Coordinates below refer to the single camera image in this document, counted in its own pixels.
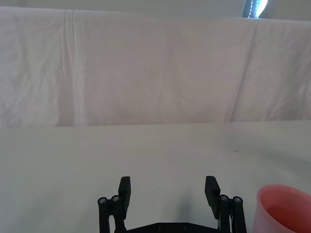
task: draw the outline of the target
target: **screw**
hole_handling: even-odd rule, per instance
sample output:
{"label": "screw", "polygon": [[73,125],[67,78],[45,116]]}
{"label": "screw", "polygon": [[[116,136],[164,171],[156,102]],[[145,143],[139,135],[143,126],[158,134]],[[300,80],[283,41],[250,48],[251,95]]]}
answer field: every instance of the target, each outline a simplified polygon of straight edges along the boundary
{"label": "screw", "polygon": [[104,204],[106,202],[106,199],[105,198],[102,198],[98,201],[100,204]]}
{"label": "screw", "polygon": [[160,224],[157,225],[157,228],[159,230],[163,230],[164,229],[164,225],[162,223],[160,223]]}
{"label": "screw", "polygon": [[221,196],[220,199],[224,201],[228,200],[228,198],[226,198],[225,196]]}
{"label": "screw", "polygon": [[241,198],[234,198],[234,201],[237,202],[237,203],[241,203],[242,202]]}
{"label": "screw", "polygon": [[186,230],[189,230],[189,225],[188,224],[184,224],[183,225],[183,229],[186,231]]}
{"label": "screw", "polygon": [[120,200],[120,198],[119,197],[114,197],[112,200],[113,201],[118,201],[118,200]]}

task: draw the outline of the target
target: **pink cup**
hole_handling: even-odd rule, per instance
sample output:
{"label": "pink cup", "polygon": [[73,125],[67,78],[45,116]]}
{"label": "pink cup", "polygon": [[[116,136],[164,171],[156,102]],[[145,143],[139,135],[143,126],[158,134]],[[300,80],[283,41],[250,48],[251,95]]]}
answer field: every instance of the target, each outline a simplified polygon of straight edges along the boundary
{"label": "pink cup", "polygon": [[311,233],[311,196],[279,184],[262,187],[253,233]]}

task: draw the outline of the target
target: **white tablecloth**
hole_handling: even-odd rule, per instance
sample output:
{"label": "white tablecloth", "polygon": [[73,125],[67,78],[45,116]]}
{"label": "white tablecloth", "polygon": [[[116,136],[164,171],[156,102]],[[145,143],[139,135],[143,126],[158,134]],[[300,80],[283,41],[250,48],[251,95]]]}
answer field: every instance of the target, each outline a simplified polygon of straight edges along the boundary
{"label": "white tablecloth", "polygon": [[261,186],[311,194],[310,138],[309,121],[2,129],[0,232],[98,232],[97,199],[116,195],[122,176],[132,183],[127,229],[216,228],[206,175],[243,198],[250,230]]}

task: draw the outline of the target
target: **cup rim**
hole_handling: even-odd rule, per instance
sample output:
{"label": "cup rim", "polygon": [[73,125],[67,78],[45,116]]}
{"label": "cup rim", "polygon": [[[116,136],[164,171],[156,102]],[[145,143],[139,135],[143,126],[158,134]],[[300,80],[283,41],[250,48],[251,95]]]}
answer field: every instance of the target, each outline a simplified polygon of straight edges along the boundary
{"label": "cup rim", "polygon": [[282,231],[287,231],[288,233],[295,233],[294,231],[288,229],[287,227],[283,226],[281,223],[279,223],[278,221],[276,221],[267,211],[266,209],[263,207],[261,201],[260,201],[260,195],[261,193],[268,189],[268,188],[273,188],[273,187],[278,187],[278,188],[285,188],[285,189],[291,189],[293,192],[296,192],[300,195],[302,195],[303,197],[307,198],[307,199],[311,199],[311,195],[299,190],[299,189],[296,189],[296,188],[293,188],[293,187],[290,187],[290,186],[286,186],[286,185],[282,185],[282,184],[268,184],[268,185],[265,185],[263,187],[261,187],[258,192],[257,192],[257,205],[258,207],[262,210],[262,214],[265,216],[265,218],[271,222],[272,224],[274,225],[277,225],[278,228],[280,228]]}

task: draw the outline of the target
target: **window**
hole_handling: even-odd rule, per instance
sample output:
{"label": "window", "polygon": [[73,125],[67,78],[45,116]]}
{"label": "window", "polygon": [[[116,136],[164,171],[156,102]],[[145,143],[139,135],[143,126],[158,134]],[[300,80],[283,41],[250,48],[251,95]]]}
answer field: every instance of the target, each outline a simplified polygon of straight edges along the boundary
{"label": "window", "polygon": [[266,8],[268,0],[246,0],[243,17],[258,18]]}

